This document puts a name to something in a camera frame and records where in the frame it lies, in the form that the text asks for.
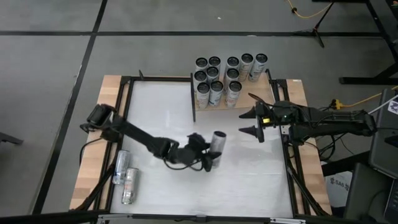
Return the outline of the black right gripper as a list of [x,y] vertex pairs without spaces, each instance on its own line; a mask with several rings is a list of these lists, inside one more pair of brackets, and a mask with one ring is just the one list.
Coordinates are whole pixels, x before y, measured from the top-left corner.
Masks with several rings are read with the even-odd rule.
[[[302,107],[289,101],[278,101],[275,104],[261,102],[264,113],[260,115],[260,126],[250,126],[239,128],[239,131],[254,136],[259,142],[264,142],[264,132],[262,128],[285,126],[303,122]],[[239,115],[241,119],[255,119],[257,117],[256,107],[253,106],[248,112]]]

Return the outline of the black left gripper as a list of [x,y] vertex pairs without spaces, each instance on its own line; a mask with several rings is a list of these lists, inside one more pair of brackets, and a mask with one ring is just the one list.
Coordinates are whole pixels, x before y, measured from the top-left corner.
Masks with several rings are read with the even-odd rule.
[[210,172],[214,160],[221,156],[221,152],[208,152],[210,148],[210,142],[206,142],[202,135],[193,133],[188,135],[188,144],[183,148],[172,149],[170,162],[185,164],[188,167],[201,162],[204,170]]

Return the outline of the white Celsius beverage can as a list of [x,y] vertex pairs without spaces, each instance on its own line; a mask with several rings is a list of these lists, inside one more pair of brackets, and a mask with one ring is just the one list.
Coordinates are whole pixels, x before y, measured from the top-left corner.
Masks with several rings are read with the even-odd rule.
[[221,155],[226,143],[226,134],[222,131],[215,131],[210,143],[209,153],[213,156],[212,166],[219,167]]
[[254,58],[251,54],[242,54],[239,65],[239,81],[244,82],[251,70]]

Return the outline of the white Celsius Peach Vibe can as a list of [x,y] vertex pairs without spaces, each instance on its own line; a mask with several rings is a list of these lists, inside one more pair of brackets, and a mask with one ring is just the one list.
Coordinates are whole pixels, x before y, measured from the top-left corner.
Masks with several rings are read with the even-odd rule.
[[242,84],[240,82],[231,81],[229,83],[226,92],[226,106],[228,108],[234,108],[236,106],[241,90],[242,90]]
[[233,68],[233,69],[238,69],[239,68],[240,61],[237,57],[229,57],[226,61],[226,70]]

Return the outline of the white Celsius Arctic Vibe can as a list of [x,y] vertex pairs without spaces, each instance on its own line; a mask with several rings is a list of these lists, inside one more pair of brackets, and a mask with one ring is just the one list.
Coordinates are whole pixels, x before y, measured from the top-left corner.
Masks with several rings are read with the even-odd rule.
[[211,83],[219,79],[219,70],[216,67],[208,67],[206,69],[206,81]]
[[223,83],[220,81],[214,81],[210,84],[210,106],[218,106],[220,104],[223,88]]
[[265,69],[268,57],[265,54],[257,54],[254,58],[251,71],[249,72],[248,80],[251,82],[257,82],[262,72]]
[[124,183],[127,168],[129,167],[131,153],[126,150],[120,150],[115,163],[113,174],[113,184],[120,185]]
[[221,59],[217,56],[212,56],[208,59],[208,66],[209,67],[216,67],[218,70],[220,70],[221,66]]

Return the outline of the Celsius can with red band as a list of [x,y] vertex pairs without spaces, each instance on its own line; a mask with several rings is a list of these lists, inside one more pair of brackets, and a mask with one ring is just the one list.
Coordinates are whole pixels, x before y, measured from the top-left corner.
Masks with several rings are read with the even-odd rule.
[[229,68],[224,75],[224,87],[228,87],[230,82],[239,80],[239,71],[235,68]]

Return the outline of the wooden tray board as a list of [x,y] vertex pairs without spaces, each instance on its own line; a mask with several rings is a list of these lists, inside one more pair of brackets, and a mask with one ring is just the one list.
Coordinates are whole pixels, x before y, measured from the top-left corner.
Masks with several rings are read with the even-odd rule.
[[[255,100],[249,96],[250,93],[258,96],[267,103],[274,103],[274,95],[272,93],[272,88],[269,81],[268,70],[263,72],[257,82],[245,81],[243,83],[243,88],[241,90],[240,96],[237,99],[234,108],[251,108],[255,104]],[[191,89],[191,101],[192,101],[192,115],[193,122],[197,120],[197,111],[210,111],[210,110],[227,110],[226,97],[221,95],[221,102],[218,106],[207,106],[204,109],[199,109],[197,98],[194,93],[193,88],[193,74],[190,74],[190,89]]]

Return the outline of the white glossy table sheet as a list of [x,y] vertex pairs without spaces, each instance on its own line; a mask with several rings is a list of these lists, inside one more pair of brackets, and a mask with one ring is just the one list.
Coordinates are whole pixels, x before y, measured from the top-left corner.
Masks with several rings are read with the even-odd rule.
[[121,201],[123,188],[114,189],[112,213],[206,215],[221,217],[292,216],[280,131],[268,128],[264,142],[241,132],[254,126],[241,109],[193,111],[190,84],[135,82],[127,119],[155,137],[185,145],[188,135],[211,141],[215,131],[226,134],[220,164],[210,172],[183,165],[165,165],[145,146],[124,138],[130,164],[139,169],[134,203]]

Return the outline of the white cardboard box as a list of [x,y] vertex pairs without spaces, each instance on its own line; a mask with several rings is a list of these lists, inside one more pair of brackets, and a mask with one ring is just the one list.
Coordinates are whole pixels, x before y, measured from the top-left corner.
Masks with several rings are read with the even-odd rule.
[[340,172],[326,176],[326,190],[332,207],[344,207],[348,198],[352,172]]

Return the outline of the black tripod stand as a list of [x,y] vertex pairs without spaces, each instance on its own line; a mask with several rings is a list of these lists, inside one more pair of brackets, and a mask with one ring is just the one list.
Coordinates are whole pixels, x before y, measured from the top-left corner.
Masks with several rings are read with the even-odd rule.
[[325,45],[322,41],[322,38],[320,37],[318,29],[320,27],[320,24],[323,22],[324,18],[329,13],[332,6],[334,5],[334,2],[329,3],[326,7],[324,7],[320,11],[318,11],[312,15],[309,15],[309,16],[303,16],[303,15],[299,14],[297,8],[293,7],[293,5],[290,1],[289,1],[289,4],[290,4],[292,13],[295,14],[300,19],[311,19],[313,17],[319,16],[320,14],[322,15],[321,18],[318,20],[318,22],[315,24],[315,26],[312,29],[296,31],[296,32],[294,32],[294,35],[300,36],[300,37],[314,37],[317,40],[317,42],[319,43],[320,47],[324,48]]

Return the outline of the dark grey chair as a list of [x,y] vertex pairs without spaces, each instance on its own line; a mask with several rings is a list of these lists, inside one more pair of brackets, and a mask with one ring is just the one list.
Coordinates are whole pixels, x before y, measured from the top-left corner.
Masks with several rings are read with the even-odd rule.
[[357,163],[349,188],[344,218],[364,222],[388,223],[384,218],[392,179]]

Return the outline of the grey computer case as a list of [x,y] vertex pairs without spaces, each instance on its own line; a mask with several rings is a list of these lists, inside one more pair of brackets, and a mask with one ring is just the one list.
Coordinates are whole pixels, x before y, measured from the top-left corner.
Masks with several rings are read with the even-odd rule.
[[393,145],[385,138],[398,136],[398,90],[385,89],[381,95],[380,105],[397,96],[379,109],[376,116],[377,132],[373,136],[369,154],[369,164],[379,172],[398,179],[398,139]]

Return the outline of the grey chair base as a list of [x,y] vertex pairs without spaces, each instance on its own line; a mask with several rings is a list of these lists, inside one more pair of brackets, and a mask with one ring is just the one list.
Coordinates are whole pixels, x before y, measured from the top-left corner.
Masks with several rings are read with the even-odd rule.
[[8,142],[14,145],[21,145],[24,141],[8,134],[0,132],[0,142]]

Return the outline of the black desk frame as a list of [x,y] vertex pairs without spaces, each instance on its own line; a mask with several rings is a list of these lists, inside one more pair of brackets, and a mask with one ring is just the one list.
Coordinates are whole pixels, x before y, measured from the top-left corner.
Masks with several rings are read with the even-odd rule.
[[378,33],[373,35],[382,37],[387,44],[394,63],[381,71],[374,77],[339,77],[339,83],[342,85],[398,85],[398,78],[392,78],[393,75],[398,73],[398,52],[394,48],[394,43],[391,40],[387,30],[382,24],[380,17],[378,16],[375,8],[371,4],[371,0],[312,0],[313,2],[343,2],[343,3],[358,3],[365,4],[371,17],[378,29]]

